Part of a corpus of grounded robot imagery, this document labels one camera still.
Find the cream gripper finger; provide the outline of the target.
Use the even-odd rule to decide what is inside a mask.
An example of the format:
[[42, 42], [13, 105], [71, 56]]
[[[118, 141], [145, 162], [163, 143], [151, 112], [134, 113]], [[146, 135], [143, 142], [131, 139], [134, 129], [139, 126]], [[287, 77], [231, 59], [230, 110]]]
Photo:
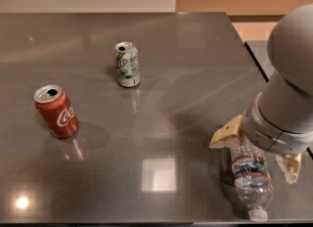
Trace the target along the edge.
[[289, 184], [295, 184], [301, 169], [302, 154], [276, 155], [276, 162], [285, 175]]
[[237, 115], [214, 132], [209, 143], [209, 148], [236, 148], [241, 145], [244, 139], [243, 117]]

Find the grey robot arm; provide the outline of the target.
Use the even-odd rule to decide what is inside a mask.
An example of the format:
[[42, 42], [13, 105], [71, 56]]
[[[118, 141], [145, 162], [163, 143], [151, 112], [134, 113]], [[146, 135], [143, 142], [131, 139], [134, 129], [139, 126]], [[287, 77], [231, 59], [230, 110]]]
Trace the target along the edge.
[[234, 148], [244, 139], [275, 154], [286, 181], [298, 179], [301, 154], [313, 143], [313, 5], [282, 17], [267, 43], [274, 68], [245, 113], [214, 132], [211, 149]]

